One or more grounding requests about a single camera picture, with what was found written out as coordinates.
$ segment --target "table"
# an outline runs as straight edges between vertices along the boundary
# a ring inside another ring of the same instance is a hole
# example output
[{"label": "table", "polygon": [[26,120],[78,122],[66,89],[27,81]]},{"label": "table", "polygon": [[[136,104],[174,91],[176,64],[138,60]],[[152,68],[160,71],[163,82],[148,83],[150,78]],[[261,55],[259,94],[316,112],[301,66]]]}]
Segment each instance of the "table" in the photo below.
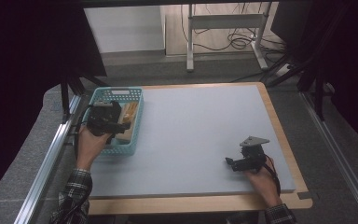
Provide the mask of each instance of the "table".
[{"label": "table", "polygon": [[[281,198],[290,208],[310,208],[312,199],[300,199],[298,193],[308,192],[307,186],[296,164],[296,159],[284,135],[266,88],[262,83],[236,84],[194,84],[175,86],[144,87],[145,90],[162,88],[204,88],[204,87],[238,87],[254,85],[263,100],[274,132],[282,149],[290,173],[296,184],[292,192],[283,192]],[[195,212],[253,211],[263,210],[262,199],[254,193],[230,195],[202,195],[177,197],[130,197],[115,199],[95,199],[90,197],[90,215],[124,215],[124,214],[167,214]]]},{"label": "table", "polygon": [[[181,0],[181,1],[173,1],[173,0],[89,0],[89,1],[77,1],[77,0],[43,0],[42,4],[46,4],[49,6],[82,6],[82,7],[131,7],[131,6],[153,6],[153,5],[178,5],[178,4],[206,4],[206,3],[230,3],[231,0]],[[245,1],[245,2],[262,2],[258,0],[252,1]],[[88,79],[97,83],[100,86],[105,86],[101,80],[94,78],[93,76],[89,76]],[[80,81],[72,83],[72,89],[75,89],[75,94],[80,95],[83,93],[83,86],[79,85]],[[67,96],[67,87],[66,83],[62,85],[62,102],[63,102],[63,111],[64,116],[62,119],[62,125],[60,126],[59,130],[57,131],[57,135],[53,140],[50,148],[48,149],[48,154],[44,161],[42,162],[41,168],[34,180],[33,185],[31,186],[30,192],[28,193],[23,206],[18,214],[18,217],[15,223],[27,223],[30,215],[33,213],[35,209],[35,205],[41,195],[43,187],[45,186],[50,170],[52,169],[55,160],[59,155],[59,151],[61,146],[63,145],[63,138],[68,134],[71,124],[74,122],[72,116],[73,111],[76,111],[80,97],[77,96],[73,99],[71,103],[69,103],[69,99]]]},{"label": "table", "polygon": [[268,2],[266,9],[261,14],[247,15],[207,15],[193,16],[192,5],[188,5],[188,42],[187,42],[187,72],[194,70],[193,55],[193,30],[196,29],[238,29],[238,28],[258,28],[257,35],[252,36],[251,42],[255,57],[260,65],[261,70],[267,71],[269,67],[264,60],[260,50],[260,42],[266,28],[269,10],[272,2]]}]

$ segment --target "blue plastic basket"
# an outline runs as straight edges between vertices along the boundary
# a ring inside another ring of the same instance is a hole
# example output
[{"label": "blue plastic basket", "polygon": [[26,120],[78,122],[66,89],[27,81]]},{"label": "blue plastic basket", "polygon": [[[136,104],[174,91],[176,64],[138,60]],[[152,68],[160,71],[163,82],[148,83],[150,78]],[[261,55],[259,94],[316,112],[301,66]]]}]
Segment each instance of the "blue plastic basket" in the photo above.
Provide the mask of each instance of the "blue plastic basket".
[{"label": "blue plastic basket", "polygon": [[[134,120],[134,127],[132,130],[131,141],[121,142],[114,138],[110,145],[106,145],[101,152],[102,155],[133,155],[136,149],[136,142],[138,139],[139,126],[141,123],[142,112],[144,109],[144,97],[142,88],[128,87],[101,87],[97,88],[92,94],[90,105],[94,104],[111,104],[112,101],[117,101],[121,106],[130,102],[138,102],[138,110]],[[89,111],[86,112],[84,120],[87,120]]]}]

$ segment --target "cable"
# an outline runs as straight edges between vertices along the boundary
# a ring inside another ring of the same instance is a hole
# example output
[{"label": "cable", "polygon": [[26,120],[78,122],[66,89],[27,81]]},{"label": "cable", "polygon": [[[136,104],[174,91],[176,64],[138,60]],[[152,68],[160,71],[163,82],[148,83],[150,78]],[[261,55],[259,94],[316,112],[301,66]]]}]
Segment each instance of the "cable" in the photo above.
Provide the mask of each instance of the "cable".
[{"label": "cable", "polygon": [[[286,61],[289,58],[289,54],[293,54],[294,52],[300,53],[301,51],[303,52],[307,52],[309,51],[310,47],[312,46],[312,44],[310,43],[314,43],[315,39],[317,38],[317,36],[320,34],[321,31],[323,31],[326,27],[326,25],[329,23],[329,21],[331,21],[333,15],[333,13],[327,13],[324,16],[324,19],[320,21],[320,23],[318,24],[318,26],[316,26],[316,29],[314,30],[314,32],[312,32],[310,35],[306,36],[305,39],[301,40],[301,42],[299,44],[297,44],[296,46],[294,46],[293,48],[291,48],[290,50],[287,50],[283,56],[275,63],[273,64],[269,71],[272,71],[273,69],[275,69],[276,67],[278,67],[280,64],[282,64],[284,61]],[[273,75],[273,73],[269,74],[266,73],[264,76],[262,76],[260,78],[260,82],[263,83],[267,83],[268,79]]]},{"label": "cable", "polygon": [[245,9],[245,14],[248,12],[248,7],[249,7],[249,5],[251,5],[251,4],[248,3],[248,6],[247,6],[246,9]]},{"label": "cable", "polygon": [[265,54],[265,58],[267,61],[271,62],[271,63],[276,63],[277,61],[272,61],[270,58],[269,58],[269,54],[280,54],[280,52],[268,52]]},{"label": "cable", "polygon": [[261,2],[260,3],[260,7],[258,7],[258,11],[257,11],[257,13],[260,13],[260,9],[261,9],[261,5],[262,5],[263,3]]},{"label": "cable", "polygon": [[266,157],[269,159],[269,161],[271,162],[271,164],[272,164],[272,169],[269,168],[269,166],[266,165],[265,163],[263,164],[263,166],[264,166],[264,168],[266,168],[266,170],[268,170],[269,173],[271,174],[272,179],[274,180],[275,185],[277,186],[277,193],[278,193],[278,195],[281,195],[281,183],[280,183],[280,181],[279,181],[277,171],[275,170],[274,163],[272,162],[272,158],[269,157],[268,155],[265,155],[265,156],[266,156]]},{"label": "cable", "polygon": [[286,45],[285,43],[280,43],[280,42],[276,42],[276,41],[272,41],[272,40],[267,40],[267,39],[265,39],[265,38],[263,38],[263,37],[262,37],[261,39],[264,40],[264,41],[267,41],[267,42],[269,42],[269,43]]},{"label": "cable", "polygon": [[[188,39],[187,39],[187,36],[186,36],[186,33],[185,33],[185,26],[183,25],[183,5],[180,6],[180,12],[181,12],[181,20],[182,20],[182,32],[183,32],[183,35],[185,37],[185,40],[188,42]],[[225,47],[223,47],[221,49],[211,49],[211,48],[208,48],[206,46],[203,46],[203,45],[200,45],[200,44],[194,44],[194,43],[193,43],[193,46],[199,46],[199,47],[202,47],[202,48],[205,48],[205,49],[218,51],[218,50],[227,49],[228,47],[231,46],[231,43],[229,43],[227,46],[225,46]]]},{"label": "cable", "polygon": [[[196,15],[196,8],[197,8],[197,4],[194,4],[194,15]],[[200,34],[202,34],[202,33],[204,33],[204,32],[207,32],[207,31],[209,31],[210,29],[205,29],[205,30],[203,30],[203,31],[201,31],[201,32],[197,32],[196,30],[194,30],[194,33],[196,33],[197,35],[200,35]]]},{"label": "cable", "polygon": [[65,217],[62,220],[59,220],[59,218],[57,217],[53,223],[58,221],[58,224],[64,224],[67,219],[75,212],[75,210],[77,210],[79,207],[81,207],[81,205],[83,205],[83,203],[88,199],[88,193],[85,194],[83,196],[83,198],[81,198],[81,200],[79,201],[79,203],[77,205],[75,205],[71,210],[68,211],[68,213],[65,215]]},{"label": "cable", "polygon": [[237,9],[237,8],[238,8],[238,13],[240,13],[240,3],[237,3],[237,5],[234,7],[234,9],[232,9],[231,14],[234,14],[235,9]]},{"label": "cable", "polygon": [[247,35],[240,35],[236,33],[228,35],[227,40],[230,41],[230,44],[234,49],[245,49],[252,42],[252,39]]},{"label": "cable", "polygon": [[246,79],[246,78],[248,78],[248,77],[255,77],[255,76],[258,76],[258,75],[262,75],[263,73],[264,73],[264,72],[259,72],[259,73],[247,75],[247,76],[244,76],[244,77],[239,77],[239,78],[237,78],[237,79],[234,79],[234,80],[230,81],[230,83],[231,83],[231,82],[239,81],[239,80],[241,80],[241,79]]},{"label": "cable", "polygon": [[273,52],[273,53],[287,53],[287,52],[291,52],[291,50],[287,50],[287,49],[271,49],[268,48],[262,44],[260,44],[259,46],[262,50],[264,50],[265,52]]}]

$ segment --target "hand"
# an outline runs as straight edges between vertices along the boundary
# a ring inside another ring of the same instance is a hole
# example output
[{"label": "hand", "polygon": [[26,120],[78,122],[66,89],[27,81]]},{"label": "hand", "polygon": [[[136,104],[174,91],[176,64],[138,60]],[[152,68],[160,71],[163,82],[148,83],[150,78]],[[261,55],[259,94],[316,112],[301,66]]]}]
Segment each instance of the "hand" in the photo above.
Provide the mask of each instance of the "hand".
[{"label": "hand", "polygon": [[100,155],[111,133],[95,136],[86,126],[79,131],[76,168],[90,170],[95,158]]},{"label": "hand", "polygon": [[[267,159],[266,164],[273,170],[273,159]],[[245,171],[245,175],[249,178],[255,191],[261,195],[267,207],[282,204],[282,200],[277,193],[277,186],[272,179],[269,171],[262,167],[258,173]]]}]

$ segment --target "plaid sleeve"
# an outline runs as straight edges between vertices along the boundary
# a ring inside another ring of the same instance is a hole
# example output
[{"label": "plaid sleeve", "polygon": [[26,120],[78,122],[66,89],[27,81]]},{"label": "plaid sleeve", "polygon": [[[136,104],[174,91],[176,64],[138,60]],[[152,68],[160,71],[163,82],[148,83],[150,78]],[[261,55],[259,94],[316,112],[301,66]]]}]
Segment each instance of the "plaid sleeve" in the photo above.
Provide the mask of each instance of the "plaid sleeve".
[{"label": "plaid sleeve", "polygon": [[286,204],[280,204],[266,209],[266,221],[268,224],[295,224],[296,217]]},{"label": "plaid sleeve", "polygon": [[59,195],[59,205],[49,223],[89,223],[89,196],[92,179],[89,171],[74,169]]}]

